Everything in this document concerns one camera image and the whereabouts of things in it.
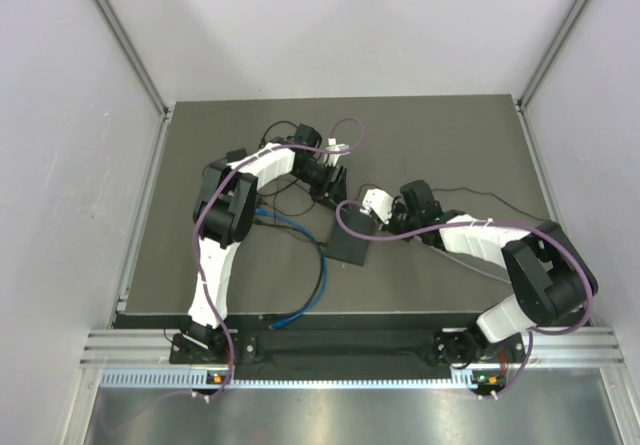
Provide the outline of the black network switch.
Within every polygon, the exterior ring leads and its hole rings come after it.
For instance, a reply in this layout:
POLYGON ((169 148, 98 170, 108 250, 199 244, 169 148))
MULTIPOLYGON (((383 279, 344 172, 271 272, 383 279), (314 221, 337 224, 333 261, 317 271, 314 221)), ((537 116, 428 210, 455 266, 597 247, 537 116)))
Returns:
POLYGON ((248 235, 249 231, 251 230, 251 227, 254 223, 256 210, 260 207, 260 205, 261 205, 260 199, 257 199, 251 202, 246 202, 244 204, 240 214, 238 227, 237 227, 238 242, 243 241, 248 235))
MULTIPOLYGON (((353 205, 345 206, 342 209, 341 218, 349 229, 363 235, 373 235, 377 226, 373 217, 361 213, 360 209, 353 205)), ((363 266, 368 248, 369 242, 367 240, 352 236, 338 222, 335 222, 325 247, 325 255, 332 260, 363 266)))

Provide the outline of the black power adapter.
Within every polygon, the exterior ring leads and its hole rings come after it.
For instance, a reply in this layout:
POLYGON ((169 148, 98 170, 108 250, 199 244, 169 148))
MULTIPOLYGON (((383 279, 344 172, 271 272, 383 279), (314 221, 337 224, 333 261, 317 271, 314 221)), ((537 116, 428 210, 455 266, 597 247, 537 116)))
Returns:
POLYGON ((226 162, 230 164, 237 161, 243 161, 247 156, 248 153, 244 148, 231 150, 226 153, 226 162))

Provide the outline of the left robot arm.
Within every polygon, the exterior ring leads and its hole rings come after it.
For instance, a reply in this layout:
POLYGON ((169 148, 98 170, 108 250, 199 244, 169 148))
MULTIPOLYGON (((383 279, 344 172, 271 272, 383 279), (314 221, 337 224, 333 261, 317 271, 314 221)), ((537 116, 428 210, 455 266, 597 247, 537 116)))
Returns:
POLYGON ((334 136, 323 139, 316 129, 299 125, 288 137, 264 139, 252 154, 233 152, 206 167, 193 212, 196 285, 188 322, 181 327, 203 360, 221 362, 233 353, 225 323, 227 294, 235 255, 253 226, 259 191, 291 175, 325 194, 334 174, 343 170, 339 158, 351 149, 334 136))

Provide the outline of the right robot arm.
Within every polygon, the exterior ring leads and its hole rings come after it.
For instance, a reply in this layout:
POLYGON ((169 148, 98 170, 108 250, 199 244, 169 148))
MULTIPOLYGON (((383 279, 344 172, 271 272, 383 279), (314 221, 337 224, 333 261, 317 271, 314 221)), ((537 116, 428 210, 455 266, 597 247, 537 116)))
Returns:
POLYGON ((499 227, 461 211, 443 211, 423 180, 404 185, 398 196, 386 194, 375 210, 381 229, 390 234, 410 240, 410 234, 421 229, 419 238, 427 246, 506 271, 513 293, 468 328, 466 345, 474 358, 490 360, 505 340, 530 329, 553 327, 578 309, 583 315, 569 329, 589 320, 598 283, 558 223, 499 227))

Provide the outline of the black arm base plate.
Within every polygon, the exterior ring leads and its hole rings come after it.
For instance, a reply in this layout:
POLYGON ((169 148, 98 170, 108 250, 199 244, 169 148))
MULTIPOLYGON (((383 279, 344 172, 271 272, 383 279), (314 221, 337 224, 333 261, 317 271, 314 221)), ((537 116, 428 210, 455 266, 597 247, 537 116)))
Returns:
MULTIPOLYGON (((329 313, 309 314, 277 326, 268 315, 232 314, 226 320, 233 340, 233 353, 227 360, 234 360, 239 376, 267 375, 287 371, 276 361, 276 351, 355 353, 389 346, 410 354, 435 352, 436 372, 452 365, 507 364, 509 347, 521 337, 515 335, 478 357, 467 335, 474 321, 474 314, 465 312, 329 313)), ((172 341, 177 337, 188 339, 181 332, 187 322, 181 321, 172 341)))

